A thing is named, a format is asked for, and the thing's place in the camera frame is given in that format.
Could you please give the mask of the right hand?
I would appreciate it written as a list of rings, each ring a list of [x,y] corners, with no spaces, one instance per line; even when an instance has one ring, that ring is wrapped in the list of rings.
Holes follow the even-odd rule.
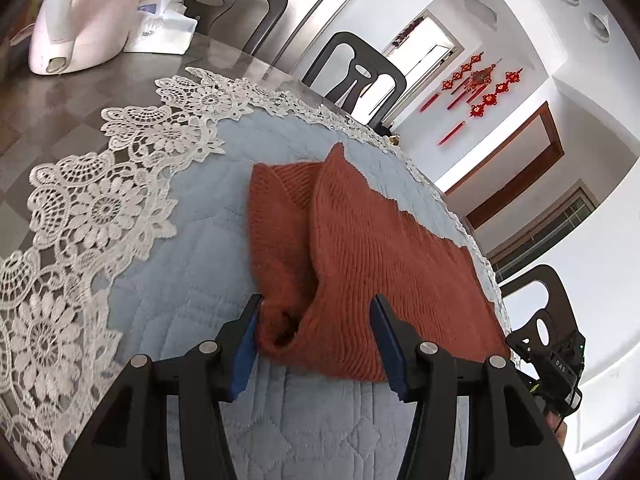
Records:
[[[564,418],[558,414],[555,414],[554,411],[548,411],[544,418],[550,429],[553,431],[555,439],[558,441],[560,447],[562,448],[565,443],[566,435],[567,435],[567,424],[564,422]]]

